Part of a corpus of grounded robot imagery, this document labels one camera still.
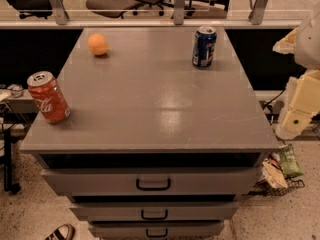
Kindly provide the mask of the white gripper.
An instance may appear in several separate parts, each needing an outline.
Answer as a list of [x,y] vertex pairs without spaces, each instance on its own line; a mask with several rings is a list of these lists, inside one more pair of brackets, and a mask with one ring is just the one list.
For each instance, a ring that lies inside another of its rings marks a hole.
[[[290,31],[277,41],[272,50],[280,54],[293,54],[298,29]],[[298,137],[320,112],[320,71],[308,69],[298,80],[289,107],[279,115],[276,135],[284,140]]]

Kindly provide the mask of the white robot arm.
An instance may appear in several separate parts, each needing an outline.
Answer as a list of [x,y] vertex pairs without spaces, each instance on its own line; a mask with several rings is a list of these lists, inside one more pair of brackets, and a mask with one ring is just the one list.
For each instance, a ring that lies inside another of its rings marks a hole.
[[289,78],[275,129],[279,138],[290,140],[299,136],[320,112],[320,3],[272,50],[293,54],[295,63],[306,69],[299,78]]

